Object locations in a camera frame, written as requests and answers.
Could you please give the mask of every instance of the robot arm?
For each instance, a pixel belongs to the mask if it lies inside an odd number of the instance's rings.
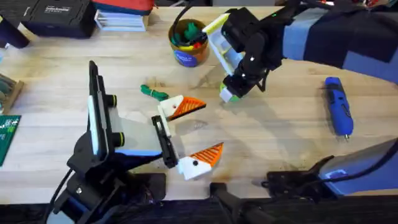
[[[245,54],[223,80],[220,97],[225,102],[233,95],[241,98],[254,86],[265,91],[269,71],[281,66],[283,58],[398,83],[396,13],[386,7],[372,11],[339,4],[321,7],[291,2],[261,21],[246,8],[229,11],[221,34],[236,55]],[[219,58],[230,62],[228,56]],[[365,190],[396,189],[398,182],[391,177],[397,151],[394,139],[347,156],[324,158],[310,170],[269,172],[263,187],[273,197],[305,197],[316,202]]]
[[[260,21],[246,8],[231,10],[221,33],[235,54],[245,54],[223,80],[222,99],[241,98],[254,86],[265,91],[268,73],[281,66],[283,58],[398,83],[398,17],[392,9],[320,5],[291,1]]]

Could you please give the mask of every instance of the blue tool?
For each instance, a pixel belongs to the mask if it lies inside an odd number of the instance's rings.
[[[338,136],[344,136],[348,140],[353,133],[354,121],[349,112],[349,104],[343,85],[339,78],[328,77],[325,80],[327,98],[331,121]]]

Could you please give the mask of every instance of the pen holder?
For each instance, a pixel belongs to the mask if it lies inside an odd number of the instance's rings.
[[[184,30],[187,28],[188,24],[193,22],[199,30],[205,28],[205,25],[196,20],[196,19],[182,19],[178,22],[176,26],[176,33],[183,36]],[[208,41],[206,40],[199,48],[197,49],[181,49],[174,45],[171,41],[172,38],[172,27],[169,29],[169,42],[170,46],[173,49],[175,59],[185,67],[195,67],[202,63],[206,58],[206,48]]]

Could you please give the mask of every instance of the plastic toy piece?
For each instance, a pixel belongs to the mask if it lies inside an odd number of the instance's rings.
[[[193,40],[199,32],[199,29],[196,27],[195,23],[188,23],[187,29],[184,31],[184,37],[187,40]]]
[[[191,155],[191,157],[206,162],[213,167],[214,165],[216,165],[221,157],[221,153],[223,152],[223,146],[223,142],[219,143],[213,147],[194,153]]]
[[[160,102],[159,110],[167,121],[172,121],[186,114],[206,107],[206,103],[193,97],[175,96]]]
[[[223,152],[224,143],[186,156],[178,161],[178,172],[184,175],[185,180],[196,178],[210,172],[216,165]]]

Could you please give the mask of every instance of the black cable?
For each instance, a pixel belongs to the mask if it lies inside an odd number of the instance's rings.
[[[329,179],[323,179],[323,180],[316,180],[313,182],[309,182],[307,184],[302,185],[301,187],[298,188],[299,193],[303,191],[306,187],[311,186],[313,184],[322,184],[322,183],[327,183],[327,182],[340,182],[340,181],[346,181],[346,180],[353,180],[357,179],[360,177],[363,177],[365,175],[368,175],[378,169],[380,169],[385,163],[387,163],[398,151],[398,140],[394,143],[394,145],[371,167],[362,170],[361,172],[358,172],[356,174],[352,175],[347,175],[344,177],[337,177],[337,178],[329,178]]]
[[[175,34],[176,34],[176,28],[177,28],[177,24],[178,24],[178,22],[180,21],[180,19],[181,19],[181,17],[190,9],[190,8],[192,8],[192,6],[193,6],[193,2],[194,2],[195,0],[192,0],[189,4],[187,4],[186,6],[185,6],[185,8],[184,9],[182,9],[182,11],[178,14],[178,16],[175,18],[175,20],[174,20],[174,23],[173,23],[173,31],[172,31],[172,38],[174,38],[174,41],[177,43],[177,45],[178,46],[189,46],[190,44],[187,44],[187,43],[183,43],[183,42],[180,42],[176,37],[175,37]]]
[[[47,224],[47,219],[49,218],[50,212],[54,207],[55,199],[57,198],[58,194],[61,191],[62,186],[65,184],[65,182],[67,181],[67,179],[69,178],[71,173],[72,173],[72,169],[69,169],[68,172],[63,177],[63,179],[61,180],[61,182],[58,185],[57,189],[55,190],[54,194],[52,195],[51,201],[44,213],[43,224]]]
[[[207,35],[204,32],[199,32],[199,34],[193,38],[193,40],[188,41],[187,43],[183,43],[181,41],[179,41],[175,35],[176,35],[176,29],[177,29],[177,24],[180,21],[181,17],[193,6],[193,3],[196,0],[191,0],[186,6],[185,8],[178,14],[178,16],[175,18],[173,25],[172,25],[172,38],[174,38],[174,41],[176,43],[176,46],[191,46],[192,44],[194,44],[195,42],[201,42],[203,40],[206,40]]]

